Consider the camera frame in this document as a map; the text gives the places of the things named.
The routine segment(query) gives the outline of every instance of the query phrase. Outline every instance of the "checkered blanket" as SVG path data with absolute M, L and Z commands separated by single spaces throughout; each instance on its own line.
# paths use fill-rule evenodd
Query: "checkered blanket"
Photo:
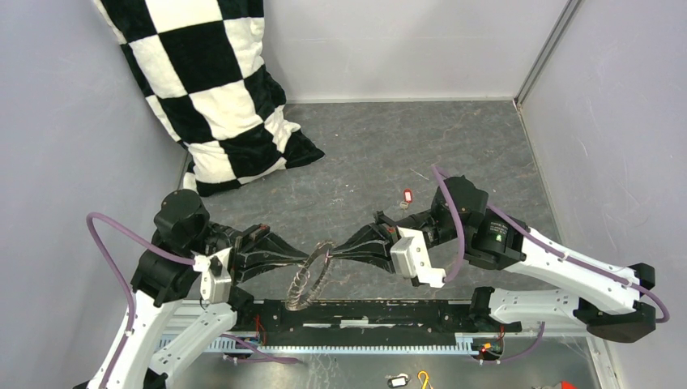
M 236 189 L 324 156 L 284 119 L 267 72 L 262 0 L 94 0 L 148 104 L 193 157 L 184 187 Z

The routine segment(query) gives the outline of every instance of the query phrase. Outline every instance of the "gray wall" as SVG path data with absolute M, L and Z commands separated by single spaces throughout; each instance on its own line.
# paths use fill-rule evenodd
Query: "gray wall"
M 183 155 L 90 2 L 0 9 L 0 387 L 73 387 L 126 307 L 84 218 L 97 210 L 148 236 Z M 130 278 L 140 248 L 98 227 Z
M 265 0 L 291 101 L 510 98 L 565 0 Z
M 669 323 L 617 347 L 628 388 L 684 377 L 686 20 L 684 0 L 584 2 L 524 105 L 564 241 L 654 265 L 672 308 Z

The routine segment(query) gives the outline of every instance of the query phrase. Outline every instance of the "yellow hook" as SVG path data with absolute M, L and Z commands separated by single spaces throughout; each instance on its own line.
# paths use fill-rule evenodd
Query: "yellow hook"
M 422 389 L 427 389 L 427 386 L 429 385 L 429 389 L 434 389 L 432 385 L 429 383 L 429 374 L 427 374 L 426 371 L 421 370 L 420 373 L 417 374 L 417 379 L 419 379 L 422 382 Z

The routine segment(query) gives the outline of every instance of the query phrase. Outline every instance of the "yellow carabiner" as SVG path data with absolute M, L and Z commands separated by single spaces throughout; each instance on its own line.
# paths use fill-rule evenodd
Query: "yellow carabiner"
M 428 385 L 429 389 L 434 389 L 432 385 L 429 383 L 429 374 L 427 374 L 426 371 L 421 370 L 420 373 L 417 374 L 417 379 L 419 379 L 422 382 L 422 389 L 427 389 Z

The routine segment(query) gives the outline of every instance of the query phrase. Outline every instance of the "concrete floor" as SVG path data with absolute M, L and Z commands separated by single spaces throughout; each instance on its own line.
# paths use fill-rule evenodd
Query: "concrete floor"
M 430 165 L 438 164 L 465 174 L 504 211 L 557 239 L 540 174 L 509 101 L 289 105 L 285 115 L 302 125 L 326 157 L 204 199 L 214 221 L 237 229 L 265 223 L 292 246 L 311 252 L 321 240 L 344 242 L 372 221 L 373 211 L 403 216 L 399 202 L 406 188 L 414 194 L 406 214 L 429 208 L 437 188 Z M 447 267 L 455 252 L 453 242 L 432 249 L 433 266 Z M 243 286 L 257 298 L 281 299 L 294 274 L 287 267 Z M 469 298 L 485 285 L 551 288 L 467 264 L 443 289 L 413 288 L 399 276 L 354 262 L 339 263 L 329 279 L 323 298 Z

